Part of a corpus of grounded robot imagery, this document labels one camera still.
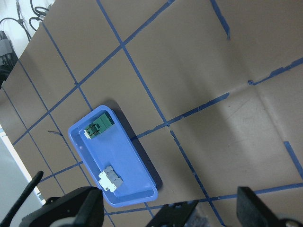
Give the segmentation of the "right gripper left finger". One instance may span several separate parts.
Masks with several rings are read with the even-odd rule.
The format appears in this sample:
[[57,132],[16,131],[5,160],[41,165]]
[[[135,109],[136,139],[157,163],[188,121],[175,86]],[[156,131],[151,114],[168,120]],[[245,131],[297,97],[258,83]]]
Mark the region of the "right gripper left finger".
[[104,222],[103,193],[92,189],[73,221],[74,227],[101,227]]

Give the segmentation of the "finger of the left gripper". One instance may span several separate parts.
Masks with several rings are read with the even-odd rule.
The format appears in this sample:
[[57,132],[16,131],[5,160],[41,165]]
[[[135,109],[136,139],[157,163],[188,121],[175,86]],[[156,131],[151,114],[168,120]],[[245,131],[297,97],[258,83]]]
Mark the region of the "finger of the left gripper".
[[196,227],[198,200],[165,204],[147,227]]

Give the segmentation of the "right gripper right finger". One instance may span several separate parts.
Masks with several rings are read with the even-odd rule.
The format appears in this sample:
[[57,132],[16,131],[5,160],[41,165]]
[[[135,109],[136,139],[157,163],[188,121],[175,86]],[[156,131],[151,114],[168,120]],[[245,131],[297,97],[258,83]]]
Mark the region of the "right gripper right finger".
[[284,222],[246,186],[237,189],[236,215],[242,227],[282,227]]

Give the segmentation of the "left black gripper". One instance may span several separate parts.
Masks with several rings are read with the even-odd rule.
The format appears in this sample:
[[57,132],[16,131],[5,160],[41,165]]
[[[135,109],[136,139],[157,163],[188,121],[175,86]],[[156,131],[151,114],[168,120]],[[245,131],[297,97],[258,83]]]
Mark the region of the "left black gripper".
[[81,187],[62,197],[51,197],[38,210],[22,218],[21,227],[48,227],[62,218],[75,217],[94,187]]

